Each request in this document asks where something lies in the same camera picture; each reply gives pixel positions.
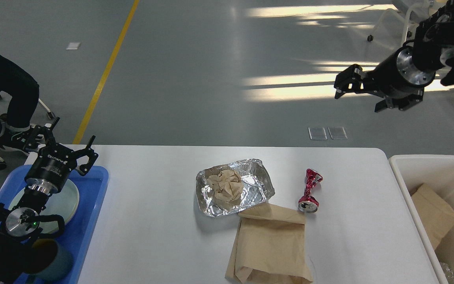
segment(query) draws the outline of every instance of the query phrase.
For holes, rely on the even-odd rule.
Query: black pants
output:
[[[14,128],[27,128],[38,104],[39,85],[17,64],[0,55],[0,92],[11,95],[7,124]]]

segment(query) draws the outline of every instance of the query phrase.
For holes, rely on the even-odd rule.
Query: blue tray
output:
[[[30,168],[31,165],[20,166],[7,177],[0,189],[0,203],[4,203],[5,208],[8,208],[11,200],[26,186],[24,177]],[[76,171],[73,171],[69,179],[78,187],[80,202],[73,218],[65,226],[64,234],[56,240],[73,254],[74,264],[70,273],[62,280],[52,282],[54,284],[76,284],[78,282],[106,194],[108,171],[103,167],[93,166],[86,176],[80,176]],[[26,280],[27,275],[23,273],[14,283],[24,284]],[[43,284],[44,281],[36,279],[34,283]]]

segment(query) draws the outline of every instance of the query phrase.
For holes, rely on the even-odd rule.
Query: yellow floor line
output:
[[[108,64],[106,65],[106,68],[104,69],[101,79],[99,80],[99,84],[97,85],[96,91],[94,92],[94,95],[92,96],[92,99],[90,100],[89,107],[87,108],[85,115],[83,115],[82,122],[80,124],[80,127],[78,128],[78,131],[76,132],[76,135],[73,140],[73,144],[79,144],[83,138],[85,129],[87,129],[87,125],[89,124],[90,117],[92,116],[92,113],[94,112],[94,108],[96,107],[99,97],[101,96],[101,92],[102,92],[102,89],[104,88],[104,84],[106,83],[106,80],[108,79],[108,75],[110,75],[110,71],[112,70],[113,63],[115,62],[115,59],[117,58],[117,54],[119,53],[120,46],[122,45],[122,42],[124,41],[124,37],[126,36],[129,25],[131,24],[132,18],[134,16],[134,12],[136,11],[136,8],[138,7],[138,3],[139,3],[139,0],[134,0],[131,11],[129,12],[129,15],[127,16],[126,23],[124,24],[124,27],[122,28],[122,31],[120,32],[120,36],[119,36],[119,39],[117,40],[117,44],[115,44],[115,47],[113,48],[112,55],[110,56],[110,60],[108,60]]]

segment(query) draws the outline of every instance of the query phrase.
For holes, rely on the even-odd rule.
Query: person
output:
[[[1,91],[11,95],[11,101],[6,119],[0,116],[0,148],[28,153],[30,148],[37,148],[37,142],[26,147],[26,141],[32,131],[30,121],[38,104],[39,85],[17,64],[0,55]]]

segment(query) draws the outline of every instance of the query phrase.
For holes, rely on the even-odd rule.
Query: aluminum foil tray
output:
[[[243,193],[238,205],[213,198],[213,189],[208,185],[207,178],[217,175],[222,170],[233,169],[241,176]],[[219,165],[197,173],[196,196],[199,209],[210,217],[234,214],[259,203],[269,200],[274,195],[271,179],[267,170],[258,159],[240,160],[230,164]]]

